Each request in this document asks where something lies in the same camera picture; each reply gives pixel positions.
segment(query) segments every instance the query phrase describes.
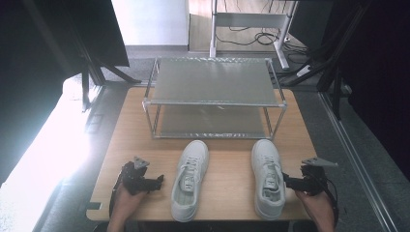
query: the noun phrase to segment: sunlight on floor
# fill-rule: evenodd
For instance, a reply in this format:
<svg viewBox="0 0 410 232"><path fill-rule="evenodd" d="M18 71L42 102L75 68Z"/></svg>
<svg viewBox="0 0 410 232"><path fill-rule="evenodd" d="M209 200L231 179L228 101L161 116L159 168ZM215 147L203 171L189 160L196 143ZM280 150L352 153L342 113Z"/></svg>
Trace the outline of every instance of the sunlight on floor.
<svg viewBox="0 0 410 232"><path fill-rule="evenodd" d="M7 231L32 231L57 185L87 159L89 111L81 113L74 92L81 94L81 83L66 80L56 107L1 188L0 227Z"/></svg>

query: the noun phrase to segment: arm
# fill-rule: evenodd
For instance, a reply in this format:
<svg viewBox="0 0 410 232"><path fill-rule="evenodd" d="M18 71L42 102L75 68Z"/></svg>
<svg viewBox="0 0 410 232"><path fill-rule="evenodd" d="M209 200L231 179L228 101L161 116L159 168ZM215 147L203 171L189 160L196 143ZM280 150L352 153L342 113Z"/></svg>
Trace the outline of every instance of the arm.
<svg viewBox="0 0 410 232"><path fill-rule="evenodd" d="M121 183L115 196L115 204L107 232L122 232L127 219L136 212L139 203L146 194L147 192L140 192L131 195Z"/></svg>
<svg viewBox="0 0 410 232"><path fill-rule="evenodd" d="M302 191L295 190L296 196L304 204L310 218L316 224L319 232L334 232L334 212L331 199L326 192L322 191L317 195L310 196Z"/></svg>

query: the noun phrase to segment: white desk leg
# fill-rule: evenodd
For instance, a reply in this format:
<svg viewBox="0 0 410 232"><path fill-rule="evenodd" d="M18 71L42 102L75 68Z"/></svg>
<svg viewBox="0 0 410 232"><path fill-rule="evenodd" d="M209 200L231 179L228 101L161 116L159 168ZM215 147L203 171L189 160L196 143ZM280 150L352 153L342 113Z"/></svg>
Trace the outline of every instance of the white desk leg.
<svg viewBox="0 0 410 232"><path fill-rule="evenodd" d="M290 3L289 10L286 14L286 18L283 23L283 27L281 28L281 33L279 40L274 42L275 50L277 51L277 55L283 70L289 70L289 65L287 64L286 57L283 54L282 46L284 42L284 38L286 37L287 31L289 30L290 20L292 19L293 11L295 10L296 1L292 1Z"/></svg>
<svg viewBox="0 0 410 232"><path fill-rule="evenodd" d="M212 32L211 44L209 45L209 57L217 56L217 4L218 0L212 0Z"/></svg>

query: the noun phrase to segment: gray floor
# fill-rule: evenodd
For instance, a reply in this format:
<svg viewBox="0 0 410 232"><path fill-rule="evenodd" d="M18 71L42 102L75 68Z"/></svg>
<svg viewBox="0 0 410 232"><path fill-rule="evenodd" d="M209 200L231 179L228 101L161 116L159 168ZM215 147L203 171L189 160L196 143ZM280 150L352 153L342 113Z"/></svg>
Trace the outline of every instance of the gray floor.
<svg viewBox="0 0 410 232"><path fill-rule="evenodd" d="M156 46L128 47L131 68L125 73L147 79L155 57L203 56L204 53L188 53L185 47ZM222 54L220 56L273 57L275 54ZM93 231L98 224L85 216L88 202L98 178L105 151L118 119L122 103L131 84L105 71L106 85L94 103L88 124L92 139L91 158L70 178L61 182L54 191L43 217L35 231ZM321 101L312 78L292 88L307 125L317 156L339 164L339 168L327 168L329 179L337 186L340 218L337 231L387 231L375 214L357 173L339 140L334 125ZM347 99L340 103L341 122L349 134L366 171L396 226L396 231L410 231L409 182L401 175L389 155L352 110Z"/></svg>

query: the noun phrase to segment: white sneaker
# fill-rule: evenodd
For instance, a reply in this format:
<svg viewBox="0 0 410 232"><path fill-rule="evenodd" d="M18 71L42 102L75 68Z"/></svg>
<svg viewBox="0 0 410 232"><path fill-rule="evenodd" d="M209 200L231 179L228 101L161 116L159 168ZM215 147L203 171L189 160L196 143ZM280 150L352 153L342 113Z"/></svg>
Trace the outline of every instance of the white sneaker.
<svg viewBox="0 0 410 232"><path fill-rule="evenodd" d="M171 194L171 214L174 219L187 222L195 216L208 160L208 147L204 142L194 140L185 148L178 162Z"/></svg>
<svg viewBox="0 0 410 232"><path fill-rule="evenodd" d="M278 219L285 202L280 156L275 145L261 139L253 145L252 169L255 174L255 211L263 219Z"/></svg>

